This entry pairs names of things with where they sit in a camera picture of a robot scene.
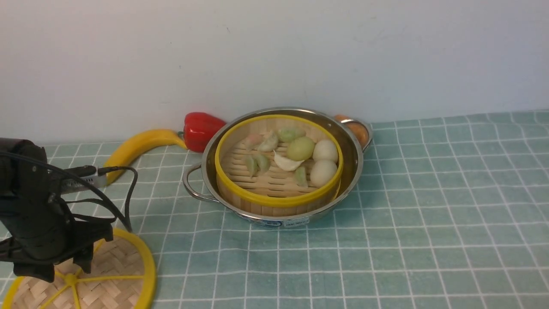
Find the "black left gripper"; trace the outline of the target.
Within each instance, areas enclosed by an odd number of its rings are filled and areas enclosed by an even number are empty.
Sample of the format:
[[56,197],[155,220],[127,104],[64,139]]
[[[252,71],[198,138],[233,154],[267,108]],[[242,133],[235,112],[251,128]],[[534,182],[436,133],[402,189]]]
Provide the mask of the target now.
[[[52,192],[45,149],[27,139],[1,139],[1,261],[16,276],[53,283],[55,266],[72,260],[90,274],[97,241],[112,241],[112,220],[71,213]],[[55,170],[68,177],[64,170]]]

